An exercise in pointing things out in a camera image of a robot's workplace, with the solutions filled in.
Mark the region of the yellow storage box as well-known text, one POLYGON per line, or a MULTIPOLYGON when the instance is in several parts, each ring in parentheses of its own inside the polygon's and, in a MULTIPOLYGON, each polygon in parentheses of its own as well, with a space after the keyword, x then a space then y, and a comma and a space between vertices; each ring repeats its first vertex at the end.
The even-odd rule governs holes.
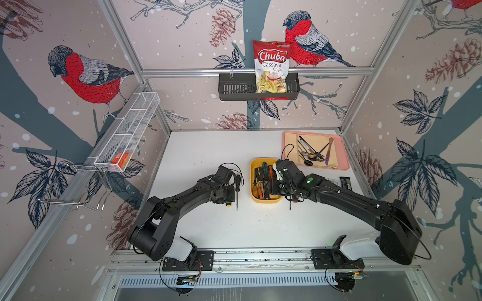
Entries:
POLYGON ((256 203, 274 204, 282 199, 274 171, 276 161, 275 158, 255 158, 251 162, 251 196, 256 203))

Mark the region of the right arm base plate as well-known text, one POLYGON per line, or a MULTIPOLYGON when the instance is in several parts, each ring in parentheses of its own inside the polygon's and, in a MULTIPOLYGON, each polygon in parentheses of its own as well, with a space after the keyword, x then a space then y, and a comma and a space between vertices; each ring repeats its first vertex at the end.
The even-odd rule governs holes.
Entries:
POLYGON ((350 260, 341 251, 331 248, 312 249, 310 259, 316 270, 365 268, 362 258, 350 260))

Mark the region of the black long screwdriver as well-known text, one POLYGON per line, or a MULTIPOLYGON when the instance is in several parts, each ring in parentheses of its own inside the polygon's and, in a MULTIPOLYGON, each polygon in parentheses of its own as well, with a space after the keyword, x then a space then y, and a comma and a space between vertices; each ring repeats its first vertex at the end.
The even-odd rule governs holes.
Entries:
POLYGON ((240 191, 242 176, 240 174, 236 174, 235 176, 235 203, 236 209, 238 209, 238 194, 240 191))

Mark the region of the orange black large screwdriver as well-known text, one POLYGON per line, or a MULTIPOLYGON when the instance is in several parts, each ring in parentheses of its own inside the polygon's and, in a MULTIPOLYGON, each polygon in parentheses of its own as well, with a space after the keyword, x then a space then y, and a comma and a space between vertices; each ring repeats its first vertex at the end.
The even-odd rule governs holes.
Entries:
POLYGON ((291 210, 291 207, 292 207, 292 204, 293 204, 293 203, 297 203, 297 202, 298 202, 298 199, 299 199, 299 198, 298 198, 297 196, 294 196, 294 195, 292 195, 292 196, 290 196, 290 197, 287 198, 287 200, 289 201, 289 210, 291 210))

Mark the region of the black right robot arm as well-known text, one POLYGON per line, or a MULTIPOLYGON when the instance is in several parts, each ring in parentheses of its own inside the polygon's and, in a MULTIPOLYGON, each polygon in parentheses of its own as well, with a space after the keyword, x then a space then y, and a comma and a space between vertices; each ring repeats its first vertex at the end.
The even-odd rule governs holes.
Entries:
POLYGON ((276 161, 273 170, 280 179, 280 195, 326 204, 362 220, 380 232, 378 246, 386 257, 401 265, 412 263, 423 232, 404 202, 371 199, 317 174, 306 176, 289 159, 276 161))

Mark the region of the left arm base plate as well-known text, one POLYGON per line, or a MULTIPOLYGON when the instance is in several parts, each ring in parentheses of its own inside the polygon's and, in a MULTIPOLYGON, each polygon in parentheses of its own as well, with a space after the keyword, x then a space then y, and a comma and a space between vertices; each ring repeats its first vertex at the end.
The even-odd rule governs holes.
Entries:
POLYGON ((184 261, 166 257, 161 269, 163 272, 212 271, 214 254, 213 250, 193 250, 184 261))

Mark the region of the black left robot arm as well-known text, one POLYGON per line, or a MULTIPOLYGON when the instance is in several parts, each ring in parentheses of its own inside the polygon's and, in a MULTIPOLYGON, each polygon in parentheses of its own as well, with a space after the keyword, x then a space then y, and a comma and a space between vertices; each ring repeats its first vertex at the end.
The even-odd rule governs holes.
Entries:
POLYGON ((235 173, 219 166, 215 174, 199 179, 177 195, 150 197, 138 212, 128 232, 128 242, 150 259, 162 259, 172 248, 179 220, 205 203, 232 204, 235 201, 235 173))

